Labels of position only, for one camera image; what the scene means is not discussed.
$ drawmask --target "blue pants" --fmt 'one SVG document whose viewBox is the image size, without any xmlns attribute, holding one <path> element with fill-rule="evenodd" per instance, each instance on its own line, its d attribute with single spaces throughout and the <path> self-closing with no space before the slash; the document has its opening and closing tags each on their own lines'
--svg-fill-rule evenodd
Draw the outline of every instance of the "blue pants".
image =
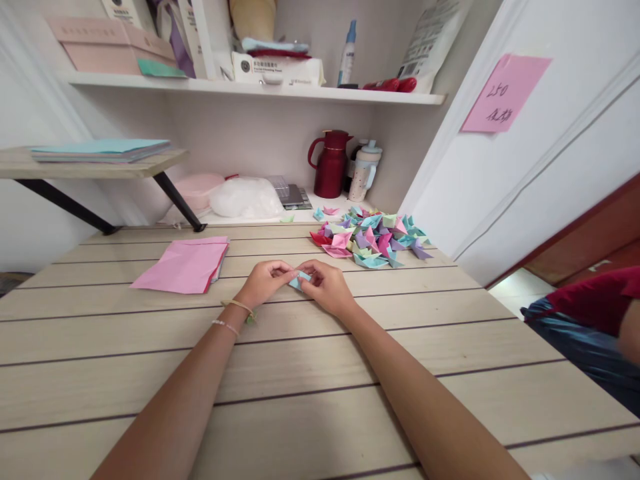
<svg viewBox="0 0 640 480">
<path fill-rule="evenodd" d="M 640 418 L 640 368 L 620 354 L 617 338 L 549 312 L 552 308 L 541 298 L 520 312 L 530 328 Z"/>
</svg>

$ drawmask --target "bottle lid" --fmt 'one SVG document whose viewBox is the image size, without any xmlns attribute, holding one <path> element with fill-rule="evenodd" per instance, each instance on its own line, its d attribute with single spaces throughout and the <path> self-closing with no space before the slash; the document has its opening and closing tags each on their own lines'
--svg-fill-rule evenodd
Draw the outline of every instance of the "bottle lid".
<svg viewBox="0 0 640 480">
<path fill-rule="evenodd" d="M 375 146 L 375 140 L 369 140 L 369 144 L 366 147 L 362 147 L 362 151 L 365 153 L 382 153 L 382 148 Z"/>
<path fill-rule="evenodd" d="M 351 26 L 347 34 L 347 43 L 355 43 L 355 20 L 351 20 Z"/>
</svg>

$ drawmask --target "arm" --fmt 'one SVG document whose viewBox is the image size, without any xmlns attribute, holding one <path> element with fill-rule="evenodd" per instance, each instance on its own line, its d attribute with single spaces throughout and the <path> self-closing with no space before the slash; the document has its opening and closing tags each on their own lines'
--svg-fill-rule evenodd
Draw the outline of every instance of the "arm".
<svg viewBox="0 0 640 480">
<path fill-rule="evenodd" d="M 362 348 L 428 478 L 529 480 L 482 423 L 358 306 L 340 269 L 317 260 L 298 269 L 311 275 L 302 290 Z"/>
<path fill-rule="evenodd" d="M 251 309 L 295 278 L 281 261 L 258 263 L 235 300 Z M 236 305 L 218 320 L 240 332 L 247 311 Z M 92 480 L 186 479 L 207 427 L 236 336 L 214 324 L 118 440 Z"/>
<path fill-rule="evenodd" d="M 640 365 L 640 299 L 631 301 L 622 319 L 618 350 L 627 360 Z"/>
</svg>

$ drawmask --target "white shelf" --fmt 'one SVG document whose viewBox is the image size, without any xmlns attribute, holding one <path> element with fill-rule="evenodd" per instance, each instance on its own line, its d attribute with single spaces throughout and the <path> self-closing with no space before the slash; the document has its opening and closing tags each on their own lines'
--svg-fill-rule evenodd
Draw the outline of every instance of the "white shelf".
<svg viewBox="0 0 640 480">
<path fill-rule="evenodd" d="M 254 85 L 230 81 L 153 78 L 143 77 L 142 75 L 116 75 L 113 73 L 78 71 L 59 72 L 58 75 L 62 81 L 78 86 L 207 92 L 225 95 L 262 95 L 266 97 L 288 97 L 344 103 L 440 105 L 445 100 L 444 95 L 427 95 L 424 93 L 350 90 L 329 87 L 294 87 L 290 85 Z"/>
<path fill-rule="evenodd" d="M 340 210 L 336 212 L 335 215 L 325 215 L 325 219 L 328 221 L 336 222 L 339 221 L 342 215 L 344 215 L 348 210 L 354 206 L 358 205 L 362 209 L 370 210 L 373 207 L 368 204 L 366 201 L 356 203 L 347 199 L 347 194 L 342 192 L 338 198 L 335 199 L 324 199 L 320 198 L 313 194 L 313 187 L 306 187 L 307 196 L 309 197 L 309 201 L 313 206 L 313 210 L 288 210 L 281 217 L 270 218 L 270 219 L 262 219 L 262 220 L 248 220 L 242 218 L 228 218 L 228 217 L 220 217 L 215 213 L 210 213 L 202 218 L 200 221 L 202 223 L 208 223 L 210 225 L 230 225 L 233 223 L 273 223 L 279 222 L 280 218 L 287 218 L 290 215 L 294 215 L 294 222 L 315 222 L 316 219 L 313 218 L 313 212 L 316 208 L 320 207 L 328 207 L 328 208 L 339 208 Z"/>
</svg>

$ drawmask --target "pink container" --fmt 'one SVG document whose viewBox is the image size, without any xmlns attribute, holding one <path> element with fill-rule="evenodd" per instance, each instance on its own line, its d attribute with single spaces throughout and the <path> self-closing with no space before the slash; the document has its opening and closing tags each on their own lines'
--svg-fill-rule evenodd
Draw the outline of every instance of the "pink container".
<svg viewBox="0 0 640 480">
<path fill-rule="evenodd" d="M 216 173 L 199 173 L 183 178 L 175 188 L 193 210 L 206 210 L 209 208 L 209 194 L 224 182 L 224 177 Z"/>
<path fill-rule="evenodd" d="M 138 59 L 176 67 L 169 42 L 120 20 L 54 17 L 47 22 L 78 71 L 142 75 Z"/>
</svg>

